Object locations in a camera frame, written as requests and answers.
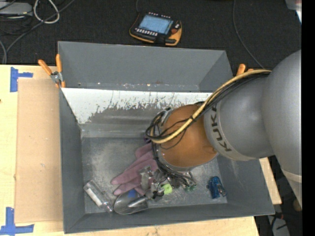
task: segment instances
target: bin floor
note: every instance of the bin floor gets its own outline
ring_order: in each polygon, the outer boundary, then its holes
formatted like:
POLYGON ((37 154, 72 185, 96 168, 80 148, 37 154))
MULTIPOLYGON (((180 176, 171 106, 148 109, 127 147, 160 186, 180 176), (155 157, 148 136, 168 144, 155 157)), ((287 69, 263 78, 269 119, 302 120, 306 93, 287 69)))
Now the bin floor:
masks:
MULTIPOLYGON (((134 152, 143 145, 143 139, 136 138, 82 138, 84 184, 93 179, 114 202, 116 196, 112 193, 118 186, 112 185, 111 179, 122 173, 136 159, 134 152)), ((158 202, 149 201, 149 208, 227 203, 226 197, 212 199, 206 187, 211 177, 221 178, 216 158, 191 172, 197 180, 195 190, 185 192, 181 187, 173 189, 171 194, 164 195, 158 202)), ((86 213, 104 212, 86 193, 85 209, 86 213)))

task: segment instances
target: wooden table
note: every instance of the wooden table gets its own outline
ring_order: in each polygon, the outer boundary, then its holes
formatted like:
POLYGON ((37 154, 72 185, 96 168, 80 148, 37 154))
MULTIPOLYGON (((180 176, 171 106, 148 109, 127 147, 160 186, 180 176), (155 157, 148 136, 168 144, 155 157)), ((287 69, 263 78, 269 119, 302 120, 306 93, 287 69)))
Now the wooden table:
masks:
MULTIPOLYGON (((16 173, 16 151, 17 151, 17 115, 18 94, 10 92, 10 68, 14 67, 19 72, 32 72, 34 76, 51 81, 49 76, 40 66, 27 65, 0 65, 0 225, 5 224, 5 208, 15 208, 15 173, 16 173)), ((268 185, 273 204, 280 204, 277 186, 267 158, 261 159, 263 173, 268 185)), ((61 236, 63 233, 62 219, 55 221, 32 221, 35 224, 34 232, 27 235, 49 235, 61 236)), ((30 223, 16 223, 16 225, 28 225, 30 223)), ((103 232, 79 233, 80 236, 257 236, 258 231, 254 217, 242 217, 233 219, 209 220, 201 222, 189 222, 171 225, 148 226, 141 228, 130 228, 120 230, 109 230, 103 232)))

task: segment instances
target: yellow cable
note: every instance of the yellow cable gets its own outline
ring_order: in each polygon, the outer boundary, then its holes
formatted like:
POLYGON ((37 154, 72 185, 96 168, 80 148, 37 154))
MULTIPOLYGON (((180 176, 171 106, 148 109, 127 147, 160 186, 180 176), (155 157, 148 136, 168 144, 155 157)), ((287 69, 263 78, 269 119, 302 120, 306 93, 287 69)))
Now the yellow cable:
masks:
MULTIPOLYGON (((211 103, 211 101, 221 92, 221 90, 237 81, 237 80, 240 80, 244 77, 247 77, 249 75, 252 75, 252 74, 259 74, 259 73, 265 73, 265 72, 271 72, 270 70, 264 70, 264 69, 259 69, 259 70, 253 70, 253 71, 248 71, 248 72, 245 72, 245 73, 242 73, 240 75, 237 75, 235 76, 234 78, 230 79, 229 81, 225 82, 223 85, 221 85, 213 94, 211 94, 205 101, 204 103, 196 110, 196 112, 193 113, 193 115, 190 117, 189 120, 187 120, 179 129, 177 129, 172 135, 170 135, 169 137, 166 137, 166 138, 162 138, 162 139, 155 139, 155 138, 151 138, 151 141, 153 143, 156 143, 156 144, 163 144, 163 143, 166 143, 170 140, 172 140, 174 137, 178 136, 181 132, 183 132, 188 126, 189 124, 191 124, 191 122, 197 118, 199 116, 199 114, 202 112, 202 110, 206 107, 206 105, 208 105, 209 103, 211 103)), ((150 135, 153 136, 154 135, 154 129, 151 128, 151 131, 150 131, 150 135)))

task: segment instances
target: gray robot arm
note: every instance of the gray robot arm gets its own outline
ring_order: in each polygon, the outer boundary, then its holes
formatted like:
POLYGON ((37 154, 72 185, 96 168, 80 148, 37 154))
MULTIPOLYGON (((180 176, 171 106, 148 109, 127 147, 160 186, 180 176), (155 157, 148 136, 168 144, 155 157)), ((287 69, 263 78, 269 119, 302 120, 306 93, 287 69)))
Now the gray robot arm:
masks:
POLYGON ((216 151, 230 159, 275 155, 302 207, 301 50, 229 93, 205 113, 204 126, 216 151))

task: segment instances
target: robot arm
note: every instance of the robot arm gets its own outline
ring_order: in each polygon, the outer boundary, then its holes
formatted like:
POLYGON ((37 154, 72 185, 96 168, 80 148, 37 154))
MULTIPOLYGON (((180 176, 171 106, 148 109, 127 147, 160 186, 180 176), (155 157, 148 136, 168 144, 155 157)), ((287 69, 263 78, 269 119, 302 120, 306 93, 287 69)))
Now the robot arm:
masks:
POLYGON ((203 103, 165 112, 147 136, 160 163, 179 172, 217 154, 243 161, 275 155, 302 207, 301 51, 272 72, 237 75, 203 103))

